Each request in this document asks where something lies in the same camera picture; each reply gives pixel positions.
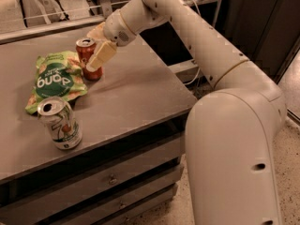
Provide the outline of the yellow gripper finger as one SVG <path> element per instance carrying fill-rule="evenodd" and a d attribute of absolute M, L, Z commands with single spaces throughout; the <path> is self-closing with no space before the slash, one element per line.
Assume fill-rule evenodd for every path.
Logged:
<path fill-rule="evenodd" d="M 94 27 L 92 30 L 90 30 L 86 36 L 88 38 L 92 38 L 96 41 L 104 40 L 105 39 L 105 36 L 103 33 L 104 25 L 105 25 L 105 22 L 100 23 L 99 25 Z"/>
<path fill-rule="evenodd" d="M 97 43 L 94 53 L 89 58 L 86 64 L 86 69 L 90 72 L 95 72 L 115 56 L 117 46 L 110 40 L 100 40 Z"/>

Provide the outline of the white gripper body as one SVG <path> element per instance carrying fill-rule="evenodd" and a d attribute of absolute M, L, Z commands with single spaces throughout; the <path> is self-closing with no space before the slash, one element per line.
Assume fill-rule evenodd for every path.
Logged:
<path fill-rule="evenodd" d="M 127 46 L 136 38 L 136 35 L 130 31 L 124 22 L 120 10 L 116 10 L 106 19 L 103 34 L 118 47 Z"/>

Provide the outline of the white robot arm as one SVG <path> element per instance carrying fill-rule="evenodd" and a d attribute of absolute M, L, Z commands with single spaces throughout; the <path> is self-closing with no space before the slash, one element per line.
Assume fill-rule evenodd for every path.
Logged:
<path fill-rule="evenodd" d="M 184 0 L 130 0 L 89 32 L 100 68 L 142 31 L 169 23 L 212 86 L 186 123 L 195 225 L 283 225 L 272 142 L 285 122 L 280 88 Z"/>

